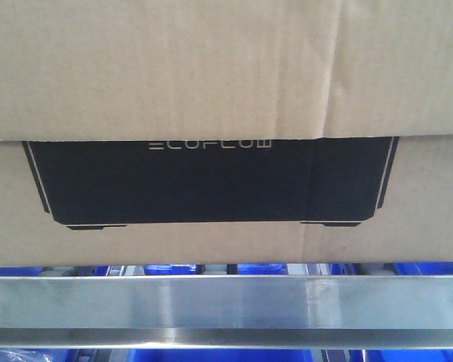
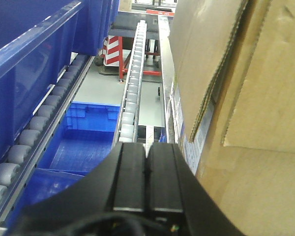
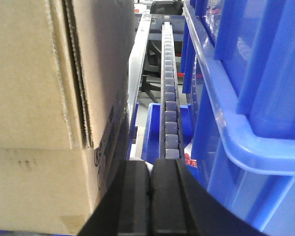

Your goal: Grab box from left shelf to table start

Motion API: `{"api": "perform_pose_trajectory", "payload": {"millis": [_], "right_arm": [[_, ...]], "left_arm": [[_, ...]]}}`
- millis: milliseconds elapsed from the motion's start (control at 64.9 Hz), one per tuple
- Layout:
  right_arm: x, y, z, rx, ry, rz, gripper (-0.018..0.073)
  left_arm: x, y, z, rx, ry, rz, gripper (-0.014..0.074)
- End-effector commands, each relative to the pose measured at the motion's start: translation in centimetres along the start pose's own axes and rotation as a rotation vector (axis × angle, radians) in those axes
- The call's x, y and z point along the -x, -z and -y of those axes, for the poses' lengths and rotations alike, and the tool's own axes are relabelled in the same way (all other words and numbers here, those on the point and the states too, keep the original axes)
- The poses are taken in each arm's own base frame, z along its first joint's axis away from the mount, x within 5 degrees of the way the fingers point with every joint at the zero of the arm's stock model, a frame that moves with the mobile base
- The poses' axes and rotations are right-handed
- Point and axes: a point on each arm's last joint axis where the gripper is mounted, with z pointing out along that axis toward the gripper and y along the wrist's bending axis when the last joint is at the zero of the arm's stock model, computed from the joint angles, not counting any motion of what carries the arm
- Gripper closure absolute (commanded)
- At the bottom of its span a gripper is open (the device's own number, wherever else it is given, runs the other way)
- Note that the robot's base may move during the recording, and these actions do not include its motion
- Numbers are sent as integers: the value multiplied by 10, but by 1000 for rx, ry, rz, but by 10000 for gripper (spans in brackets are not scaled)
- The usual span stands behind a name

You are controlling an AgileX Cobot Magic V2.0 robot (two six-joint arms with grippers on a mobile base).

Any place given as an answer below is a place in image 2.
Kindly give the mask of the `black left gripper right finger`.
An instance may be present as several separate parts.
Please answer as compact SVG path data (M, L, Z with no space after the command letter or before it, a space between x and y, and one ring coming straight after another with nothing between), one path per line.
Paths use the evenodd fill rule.
M154 143L146 170L148 216L166 235L243 235L196 180L176 144Z

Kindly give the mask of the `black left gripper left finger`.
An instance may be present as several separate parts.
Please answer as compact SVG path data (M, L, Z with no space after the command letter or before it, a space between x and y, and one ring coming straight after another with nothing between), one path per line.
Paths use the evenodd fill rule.
M145 149L140 143L117 143L85 177L65 190L24 207L7 235L50 235L106 212L144 212Z

